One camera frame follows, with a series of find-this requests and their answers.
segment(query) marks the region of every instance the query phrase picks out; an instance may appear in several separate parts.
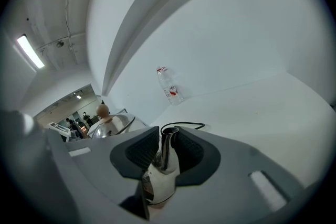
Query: person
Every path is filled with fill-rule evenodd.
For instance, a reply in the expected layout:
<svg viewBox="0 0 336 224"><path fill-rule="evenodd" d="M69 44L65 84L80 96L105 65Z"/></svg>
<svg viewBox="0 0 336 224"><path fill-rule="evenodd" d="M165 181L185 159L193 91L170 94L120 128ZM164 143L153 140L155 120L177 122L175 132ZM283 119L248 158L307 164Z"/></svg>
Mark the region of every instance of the person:
<svg viewBox="0 0 336 224"><path fill-rule="evenodd" d="M74 121L73 120L70 120L69 118L66 118L65 120L66 122L69 122L70 123L70 129L71 130L74 130L74 131L77 131L80 139L83 139L83 135L82 133L78 130L77 126L74 124Z"/></svg>
<svg viewBox="0 0 336 224"><path fill-rule="evenodd" d="M92 120L90 119L90 116L89 115L86 115L86 112L83 113L83 119L86 120L86 122L88 123L88 125L91 127L93 126L93 122Z"/></svg>

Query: black cable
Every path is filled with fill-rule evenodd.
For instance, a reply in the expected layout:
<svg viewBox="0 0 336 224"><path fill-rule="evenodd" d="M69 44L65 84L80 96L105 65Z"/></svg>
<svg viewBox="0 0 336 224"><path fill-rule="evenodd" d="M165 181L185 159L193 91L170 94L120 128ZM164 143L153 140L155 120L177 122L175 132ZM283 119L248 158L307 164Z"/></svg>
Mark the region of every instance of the black cable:
<svg viewBox="0 0 336 224"><path fill-rule="evenodd" d="M161 127L160 129L160 133L162 134L162 129L165 128L168 125L172 125L172 124L193 124L193 125L199 125L199 127L196 127L195 130L198 130L200 128L203 128L205 126L204 123L198 123L198 122L172 122L172 123L168 123L164 126Z"/></svg>

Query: ceiling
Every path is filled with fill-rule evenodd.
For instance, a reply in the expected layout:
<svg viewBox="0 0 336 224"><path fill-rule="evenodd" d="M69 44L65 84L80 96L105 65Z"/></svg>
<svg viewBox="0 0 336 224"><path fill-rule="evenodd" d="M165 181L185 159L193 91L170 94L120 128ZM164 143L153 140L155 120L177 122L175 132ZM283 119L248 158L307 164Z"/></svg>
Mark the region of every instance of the ceiling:
<svg viewBox="0 0 336 224"><path fill-rule="evenodd" d="M89 94L94 93L92 86L86 86L80 90L77 90L76 92L72 92L71 94L64 96L63 98L61 98L60 100L58 100L57 102L55 102L54 104L48 106L47 108L45 108L44 110L42 110L39 114L36 115L36 119L40 119L42 118L44 115L52 112L55 108L58 108L62 105L64 105L65 103L68 102L72 102L73 100L78 100L76 96L81 96L81 97L85 97Z"/></svg>
<svg viewBox="0 0 336 224"><path fill-rule="evenodd" d="M86 15L90 0L11 0L3 17L13 42L26 34L47 68L87 62Z"/></svg>

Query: plastic water bottle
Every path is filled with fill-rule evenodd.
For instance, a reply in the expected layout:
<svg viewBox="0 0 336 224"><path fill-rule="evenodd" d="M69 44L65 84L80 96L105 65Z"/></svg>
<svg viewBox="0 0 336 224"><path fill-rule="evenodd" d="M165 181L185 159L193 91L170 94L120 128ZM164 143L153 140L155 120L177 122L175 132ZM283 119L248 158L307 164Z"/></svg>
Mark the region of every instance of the plastic water bottle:
<svg viewBox="0 0 336 224"><path fill-rule="evenodd" d="M165 95L172 105L178 105L182 102L183 98L178 93L176 86L171 81L171 78L166 73L165 67L158 67L156 69L158 80L161 88L164 90Z"/></svg>

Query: fluorescent light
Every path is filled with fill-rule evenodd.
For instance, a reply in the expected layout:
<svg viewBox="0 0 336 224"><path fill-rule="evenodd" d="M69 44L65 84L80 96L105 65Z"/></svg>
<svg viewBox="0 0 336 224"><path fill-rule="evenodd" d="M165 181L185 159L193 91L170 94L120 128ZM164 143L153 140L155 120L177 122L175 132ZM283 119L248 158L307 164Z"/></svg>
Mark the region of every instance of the fluorescent light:
<svg viewBox="0 0 336 224"><path fill-rule="evenodd" d="M21 36L20 38L17 39L17 42L19 42L20 46L23 48L25 53L34 62L34 64L36 64L38 68L42 68L44 66L40 58L38 58L37 54L34 52L33 48L29 44L29 41L26 36Z"/></svg>

